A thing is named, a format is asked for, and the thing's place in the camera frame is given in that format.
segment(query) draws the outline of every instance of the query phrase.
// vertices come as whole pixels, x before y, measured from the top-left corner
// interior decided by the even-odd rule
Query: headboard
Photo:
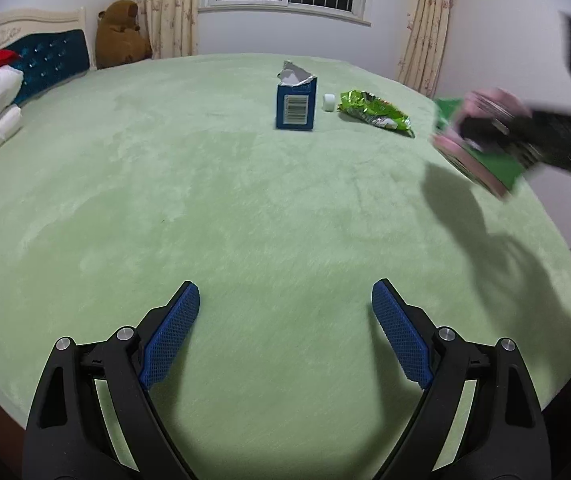
[[[12,66],[24,72],[15,103],[39,94],[72,76],[96,68],[86,33],[85,8],[72,12],[16,9],[0,13],[0,49],[21,59]]]

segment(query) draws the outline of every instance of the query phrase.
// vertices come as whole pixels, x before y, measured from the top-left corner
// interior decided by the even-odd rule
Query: small white cylinder
[[[337,108],[337,98],[334,94],[323,95],[323,109],[326,112],[333,112]]]

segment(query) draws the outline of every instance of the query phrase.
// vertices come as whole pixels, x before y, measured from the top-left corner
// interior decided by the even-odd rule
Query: blue cardboard box
[[[317,77],[292,61],[283,63],[276,88],[276,127],[311,130],[317,100]]]

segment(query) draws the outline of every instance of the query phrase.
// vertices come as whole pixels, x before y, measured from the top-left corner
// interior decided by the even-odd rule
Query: window sill
[[[309,16],[321,16],[323,18],[331,18],[332,20],[341,20],[342,22],[356,23],[371,27],[372,23],[358,18],[350,12],[343,10],[326,9],[325,7],[307,6],[301,4],[290,5],[264,5],[264,4],[217,4],[207,7],[199,7],[200,12],[217,12],[218,10],[264,10],[265,12],[293,12],[295,14],[307,14]]]

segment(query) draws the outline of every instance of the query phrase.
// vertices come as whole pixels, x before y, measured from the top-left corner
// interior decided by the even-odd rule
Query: cream headboard frame
[[[49,12],[39,9],[15,9],[0,12],[0,48],[29,34],[65,32],[76,28],[82,30],[85,35],[90,70],[95,70],[94,49],[88,39],[84,7],[72,12]]]

